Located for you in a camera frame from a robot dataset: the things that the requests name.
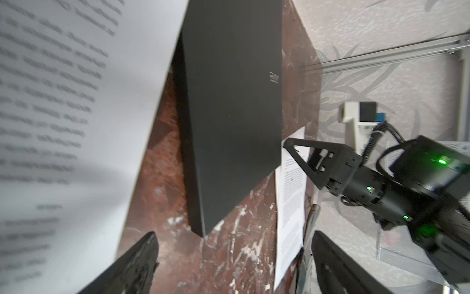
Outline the black file folder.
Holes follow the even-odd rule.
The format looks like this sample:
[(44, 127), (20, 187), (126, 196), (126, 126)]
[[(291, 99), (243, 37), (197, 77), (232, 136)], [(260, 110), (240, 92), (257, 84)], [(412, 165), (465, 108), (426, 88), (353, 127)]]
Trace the black file folder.
[(280, 162), (281, 1), (190, 1), (173, 60), (188, 220), (206, 236)]

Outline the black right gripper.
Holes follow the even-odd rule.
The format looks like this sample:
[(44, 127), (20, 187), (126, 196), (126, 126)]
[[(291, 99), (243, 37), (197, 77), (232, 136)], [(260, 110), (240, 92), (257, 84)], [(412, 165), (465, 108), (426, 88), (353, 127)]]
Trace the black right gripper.
[(362, 165), (351, 147), (298, 138), (286, 139), (283, 147), (319, 190), (369, 210), (382, 225), (415, 218), (415, 193)]

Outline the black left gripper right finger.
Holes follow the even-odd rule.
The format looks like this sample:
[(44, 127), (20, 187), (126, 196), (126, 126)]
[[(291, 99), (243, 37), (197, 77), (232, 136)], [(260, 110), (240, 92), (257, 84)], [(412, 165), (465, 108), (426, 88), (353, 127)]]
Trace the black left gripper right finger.
[(314, 233), (311, 248), (323, 294), (391, 293), (323, 232)]

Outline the printed paper stack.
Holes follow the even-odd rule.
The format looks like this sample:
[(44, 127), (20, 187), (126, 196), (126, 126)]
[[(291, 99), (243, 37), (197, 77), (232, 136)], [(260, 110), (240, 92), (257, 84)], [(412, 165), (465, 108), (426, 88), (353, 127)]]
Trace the printed paper stack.
[(281, 148), (281, 162), (275, 169), (277, 239), (274, 289), (278, 289), (303, 247), (306, 187), (306, 173), (290, 153)]

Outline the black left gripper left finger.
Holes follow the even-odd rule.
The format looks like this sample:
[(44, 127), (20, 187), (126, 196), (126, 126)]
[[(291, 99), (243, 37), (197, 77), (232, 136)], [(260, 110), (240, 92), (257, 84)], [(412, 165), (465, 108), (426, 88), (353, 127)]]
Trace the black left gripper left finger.
[(157, 236), (148, 232), (80, 293), (148, 294), (159, 266), (158, 255)]

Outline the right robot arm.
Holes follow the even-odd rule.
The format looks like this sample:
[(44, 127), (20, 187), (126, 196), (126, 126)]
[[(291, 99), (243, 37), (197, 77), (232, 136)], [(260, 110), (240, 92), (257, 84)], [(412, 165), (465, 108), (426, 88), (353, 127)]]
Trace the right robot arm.
[(424, 136), (390, 147), (401, 151), (385, 169), (366, 166), (345, 144), (289, 138), (284, 148), (313, 184), (347, 206), (369, 210), (383, 230), (406, 226), (452, 286), (470, 281), (470, 159)]

